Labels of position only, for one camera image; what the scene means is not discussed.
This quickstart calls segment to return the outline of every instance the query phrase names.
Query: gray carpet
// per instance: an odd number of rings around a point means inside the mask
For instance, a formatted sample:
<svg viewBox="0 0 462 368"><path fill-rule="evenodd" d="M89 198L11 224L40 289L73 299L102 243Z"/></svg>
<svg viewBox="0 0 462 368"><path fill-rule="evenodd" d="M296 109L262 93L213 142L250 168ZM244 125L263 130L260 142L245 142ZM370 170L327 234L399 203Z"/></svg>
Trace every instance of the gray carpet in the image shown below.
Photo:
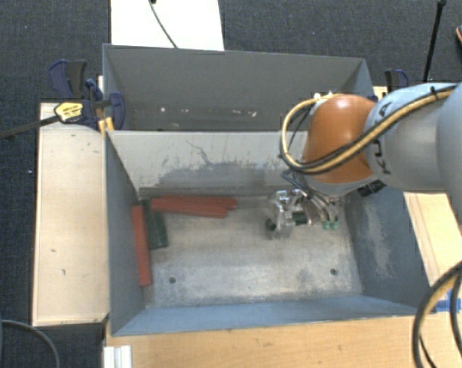
<svg viewBox="0 0 462 368"><path fill-rule="evenodd" d="M454 28L462 0L447 0L431 77L462 79ZM375 84L385 68L421 80L437 0L219 0L226 49L365 58ZM0 0L0 130L35 120L56 97L46 70L60 59L89 61L101 73L110 40L109 0ZM28 322L35 227L36 133L0 142L0 305L4 318ZM101 326L48 329L63 367L100 364ZM30 333L5 331L4 367L54 366Z"/></svg>

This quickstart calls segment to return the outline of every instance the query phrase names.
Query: gray bin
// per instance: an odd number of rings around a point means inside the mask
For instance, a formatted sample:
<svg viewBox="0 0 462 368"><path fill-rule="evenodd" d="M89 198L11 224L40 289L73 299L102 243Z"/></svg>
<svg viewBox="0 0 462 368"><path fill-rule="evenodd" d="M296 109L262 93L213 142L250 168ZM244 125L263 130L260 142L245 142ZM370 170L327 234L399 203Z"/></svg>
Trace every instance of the gray bin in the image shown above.
<svg viewBox="0 0 462 368"><path fill-rule="evenodd" d="M266 197L288 188L281 115L315 92L370 94L363 60L105 45L104 86L127 106L105 151L113 335L414 314L428 281L401 192L349 195L337 230L266 238ZM141 288L130 209L170 193L239 208L165 215L170 246L151 252L153 285Z"/></svg>

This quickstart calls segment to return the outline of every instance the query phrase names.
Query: dark green block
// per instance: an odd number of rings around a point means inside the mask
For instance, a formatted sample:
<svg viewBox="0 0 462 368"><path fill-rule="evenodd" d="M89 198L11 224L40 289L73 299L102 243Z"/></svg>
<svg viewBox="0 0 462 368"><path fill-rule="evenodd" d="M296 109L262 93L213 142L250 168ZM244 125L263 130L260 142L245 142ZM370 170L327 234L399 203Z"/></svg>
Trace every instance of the dark green block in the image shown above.
<svg viewBox="0 0 462 368"><path fill-rule="evenodd" d="M144 207L144 221L146 222L149 248L154 250L167 247L169 242L163 214L151 211L148 200L143 200L142 205Z"/></svg>

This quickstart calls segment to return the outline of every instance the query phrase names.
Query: bin floor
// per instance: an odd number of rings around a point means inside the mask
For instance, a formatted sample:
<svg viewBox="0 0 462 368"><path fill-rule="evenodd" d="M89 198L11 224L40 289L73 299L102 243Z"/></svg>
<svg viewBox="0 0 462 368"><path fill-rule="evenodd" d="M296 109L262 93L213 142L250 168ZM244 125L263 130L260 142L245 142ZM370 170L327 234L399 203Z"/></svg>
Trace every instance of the bin floor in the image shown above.
<svg viewBox="0 0 462 368"><path fill-rule="evenodd" d="M151 252L147 307L302 300L361 294L342 209L334 231L298 226L268 240L266 198L239 199L224 219L166 214L170 246Z"/></svg>

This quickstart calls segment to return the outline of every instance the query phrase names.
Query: white paper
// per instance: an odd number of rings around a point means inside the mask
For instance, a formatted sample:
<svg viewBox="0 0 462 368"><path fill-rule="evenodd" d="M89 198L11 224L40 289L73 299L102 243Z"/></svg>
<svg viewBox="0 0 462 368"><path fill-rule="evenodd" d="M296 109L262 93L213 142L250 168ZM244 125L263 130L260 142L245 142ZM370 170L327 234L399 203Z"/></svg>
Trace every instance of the white paper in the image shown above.
<svg viewBox="0 0 462 368"><path fill-rule="evenodd" d="M154 8L178 48L224 50L217 0L157 0ZM147 0L111 0L111 42L173 47Z"/></svg>

